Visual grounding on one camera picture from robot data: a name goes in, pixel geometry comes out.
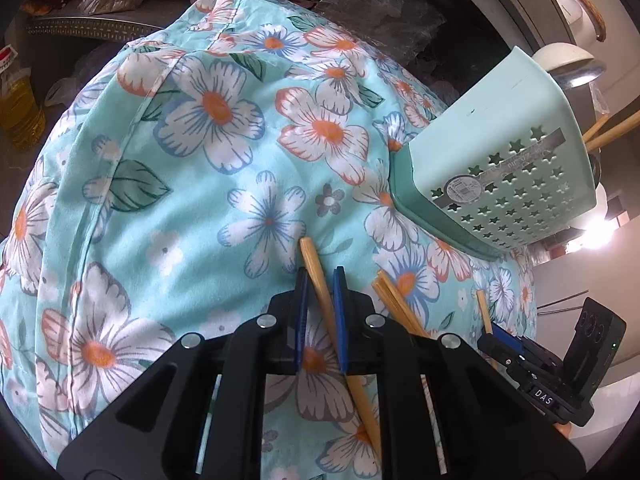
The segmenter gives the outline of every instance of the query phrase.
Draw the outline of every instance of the white flower print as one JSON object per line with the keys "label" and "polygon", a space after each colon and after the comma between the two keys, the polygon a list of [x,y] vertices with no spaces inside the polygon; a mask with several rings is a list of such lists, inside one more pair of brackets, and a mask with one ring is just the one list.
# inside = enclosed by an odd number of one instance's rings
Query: white flower print
{"label": "white flower print", "polygon": [[[374,416],[378,418],[378,404],[373,404]],[[357,478],[371,478],[380,471],[369,435],[358,413],[349,422],[339,422],[338,428],[346,433],[330,440],[316,459],[318,467],[326,473],[340,473],[351,466]]]}
{"label": "white flower print", "polygon": [[47,352],[70,368],[68,402],[92,410],[98,393],[111,402],[144,370],[140,360],[155,361],[173,343],[174,334],[159,323],[131,317],[122,285],[92,262],[82,280],[73,325],[55,310],[43,313]]}
{"label": "white flower print", "polygon": [[199,332],[206,339],[220,337],[235,332],[241,321],[242,318],[237,312],[216,308],[207,316],[207,321],[200,326]]}
{"label": "white flower print", "polygon": [[373,121],[371,124],[380,133],[380,137],[390,152],[399,152],[407,142],[418,134],[406,130],[404,117],[399,112],[391,112],[381,121]]}
{"label": "white flower print", "polygon": [[286,77],[301,80],[320,80],[316,89],[316,102],[338,115],[349,113],[353,102],[363,105],[356,80],[356,71],[349,61],[329,60],[293,66]]}
{"label": "white flower print", "polygon": [[500,267],[489,282],[489,302],[495,303],[498,322],[506,322],[515,304],[515,293],[510,289],[511,271]]}
{"label": "white flower print", "polygon": [[267,23],[256,31],[239,36],[239,39],[252,50],[275,54],[292,62],[308,57],[302,49],[306,45],[302,32],[289,32],[282,25]]}
{"label": "white flower print", "polygon": [[244,263],[244,273],[249,278],[264,274],[274,252],[285,272],[295,272],[296,247],[298,239],[305,235],[306,225],[292,216],[306,200],[304,190],[293,186],[279,196],[274,174],[261,171],[255,178],[252,191],[236,188],[226,197],[233,208],[247,213],[249,217],[220,229],[220,244],[233,247],[258,235],[258,242]]}
{"label": "white flower print", "polygon": [[184,259],[180,249],[180,236],[177,232],[151,233],[151,246],[146,250],[146,260],[152,266],[158,267],[160,275],[167,277],[174,270],[174,266]]}
{"label": "white flower print", "polygon": [[38,299],[44,301],[58,300],[58,275],[53,270],[42,269],[40,285],[38,286]]}
{"label": "white flower print", "polygon": [[373,261],[389,274],[420,324],[429,321],[429,303],[440,296],[440,285],[423,245],[407,244],[393,253],[380,251]]}
{"label": "white flower print", "polygon": [[275,467],[269,474],[269,480],[300,480],[298,468],[294,465],[284,468]]}
{"label": "white flower print", "polygon": [[427,247],[429,264],[436,270],[438,280],[446,282],[449,277],[449,267],[459,282],[471,278],[471,266],[466,254],[459,252],[446,242],[433,238]]}
{"label": "white flower print", "polygon": [[369,152],[369,134],[362,126],[345,125],[348,116],[319,106],[305,88],[279,90],[276,110],[294,123],[280,133],[284,148],[307,162],[324,158],[347,184],[362,183]]}
{"label": "white flower print", "polygon": [[264,411],[276,408],[294,391],[302,418],[346,422],[353,417],[353,401],[318,305],[311,301],[302,368],[296,376],[267,375]]}
{"label": "white flower print", "polygon": [[376,170],[365,170],[362,184],[353,189],[356,202],[373,204],[376,208],[364,219],[364,229],[375,243],[387,251],[397,251],[407,243],[418,241],[418,228],[396,211],[383,161],[378,160]]}
{"label": "white flower print", "polygon": [[27,405],[29,402],[27,390],[18,381],[14,378],[9,378],[5,387],[5,398],[10,400],[14,406],[24,408]]}
{"label": "white flower print", "polygon": [[248,140],[264,135],[264,116],[252,102],[240,98],[246,72],[235,63],[214,60],[208,67],[195,56],[176,65],[175,83],[188,98],[176,99],[154,130],[162,148],[173,156],[188,156],[203,146],[209,163],[233,174],[254,160]]}
{"label": "white flower print", "polygon": [[304,37],[313,46],[320,50],[311,52],[312,56],[336,59],[345,57],[359,76],[365,75],[367,52],[360,42],[346,30],[333,27],[315,27],[304,33]]}
{"label": "white flower print", "polygon": [[58,185],[42,182],[44,163],[36,161],[27,182],[28,193],[2,250],[2,264],[8,277],[19,276],[25,294],[35,296],[40,283],[42,248],[49,217],[58,195]]}
{"label": "white flower print", "polygon": [[240,13],[234,8],[233,0],[198,0],[196,9],[206,12],[207,15],[200,20],[197,25],[190,27],[190,30],[212,30],[214,25],[226,25]]}
{"label": "white flower print", "polygon": [[468,303],[469,298],[466,294],[466,288],[460,288],[458,290],[458,308],[464,312]]}

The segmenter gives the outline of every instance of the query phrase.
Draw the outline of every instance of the metal screw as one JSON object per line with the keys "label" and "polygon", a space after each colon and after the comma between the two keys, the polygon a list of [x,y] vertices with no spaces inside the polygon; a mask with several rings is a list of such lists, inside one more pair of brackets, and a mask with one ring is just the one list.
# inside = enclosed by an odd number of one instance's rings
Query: metal screw
{"label": "metal screw", "polygon": [[366,317],[364,322],[371,328],[380,328],[385,323],[385,317],[380,316],[380,314],[370,314],[370,316]]}
{"label": "metal screw", "polygon": [[196,348],[200,344],[202,338],[196,333],[189,333],[182,336],[180,344],[185,348]]}
{"label": "metal screw", "polygon": [[460,338],[455,334],[445,334],[440,338],[440,343],[444,348],[458,348],[460,346]]}
{"label": "metal screw", "polygon": [[262,314],[258,319],[256,319],[256,323],[260,328],[269,328],[275,325],[276,322],[276,317],[271,314]]}

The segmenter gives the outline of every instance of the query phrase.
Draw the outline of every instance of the sticker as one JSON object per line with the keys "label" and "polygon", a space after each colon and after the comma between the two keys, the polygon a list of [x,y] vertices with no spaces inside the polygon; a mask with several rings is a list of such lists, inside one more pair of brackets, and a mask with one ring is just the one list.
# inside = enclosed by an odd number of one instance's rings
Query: sticker
{"label": "sticker", "polygon": [[471,175],[459,175],[449,180],[444,187],[447,196],[458,204],[469,204],[482,194],[482,184]]}

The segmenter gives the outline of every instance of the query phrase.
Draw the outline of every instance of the blue gripper pad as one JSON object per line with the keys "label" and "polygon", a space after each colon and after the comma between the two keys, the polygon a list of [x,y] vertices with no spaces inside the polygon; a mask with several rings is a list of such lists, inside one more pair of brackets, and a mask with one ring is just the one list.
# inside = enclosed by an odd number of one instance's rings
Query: blue gripper pad
{"label": "blue gripper pad", "polygon": [[347,348],[349,346],[347,326],[344,319],[344,298],[342,297],[342,283],[344,271],[342,269],[334,269],[334,309],[335,309],[335,325],[338,338],[338,363],[340,364],[340,372],[347,372]]}
{"label": "blue gripper pad", "polygon": [[302,369],[302,357],[305,351],[305,336],[306,336],[306,312],[308,308],[309,298],[309,276],[304,271],[304,277],[300,280],[301,283],[296,284],[296,287],[301,286],[300,300],[298,301],[298,322],[296,324],[296,370]]}

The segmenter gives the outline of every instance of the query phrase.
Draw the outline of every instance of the orange flower center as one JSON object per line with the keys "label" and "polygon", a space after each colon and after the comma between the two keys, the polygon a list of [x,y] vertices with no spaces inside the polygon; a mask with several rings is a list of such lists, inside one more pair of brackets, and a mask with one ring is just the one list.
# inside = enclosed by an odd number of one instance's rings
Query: orange flower center
{"label": "orange flower center", "polygon": [[23,241],[27,235],[27,213],[24,210],[24,205],[20,208],[20,212],[15,218],[14,233],[19,242]]}
{"label": "orange flower center", "polygon": [[412,272],[404,272],[400,274],[396,280],[396,285],[398,286],[400,294],[407,297],[411,291],[414,290],[415,274]]}
{"label": "orange flower center", "polygon": [[389,142],[386,145],[390,152],[399,152],[402,148],[402,144],[395,139],[389,139]]}
{"label": "orange flower center", "polygon": [[403,94],[410,94],[412,91],[411,85],[409,83],[405,83],[404,81],[398,81],[396,83],[396,88],[398,88],[399,92]]}
{"label": "orange flower center", "polygon": [[324,357],[309,346],[305,346],[305,351],[302,355],[302,367],[312,374],[323,374],[326,372]]}
{"label": "orange flower center", "polygon": [[371,441],[369,440],[369,435],[367,434],[364,424],[358,426],[358,429],[356,430],[356,439],[368,446],[371,446]]}
{"label": "orange flower center", "polygon": [[327,74],[329,77],[333,77],[334,79],[340,79],[341,77],[344,77],[344,75],[346,74],[343,68],[336,68],[336,67],[329,67],[324,71],[324,73]]}
{"label": "orange flower center", "polygon": [[391,200],[391,195],[389,195],[389,193],[380,193],[380,203],[390,208],[393,208],[394,206],[394,201]]}
{"label": "orange flower center", "polygon": [[111,368],[116,364],[113,352],[97,341],[89,341],[82,347],[82,358],[98,368]]}
{"label": "orange flower center", "polygon": [[355,42],[351,40],[338,40],[335,42],[335,47],[338,50],[353,50],[355,46]]}
{"label": "orange flower center", "polygon": [[269,36],[264,40],[264,47],[269,50],[279,50],[284,46],[278,38],[274,38],[273,36]]}
{"label": "orange flower center", "polygon": [[344,131],[339,124],[331,121],[314,121],[311,126],[319,136],[332,144],[340,144],[344,139]]}
{"label": "orange flower center", "polygon": [[452,250],[452,247],[449,244],[447,244],[446,242],[443,242],[442,240],[436,240],[436,243],[440,246],[440,248],[443,251],[451,251]]}
{"label": "orange flower center", "polygon": [[220,126],[233,119],[231,108],[218,92],[204,92],[202,95],[202,107],[214,122]]}

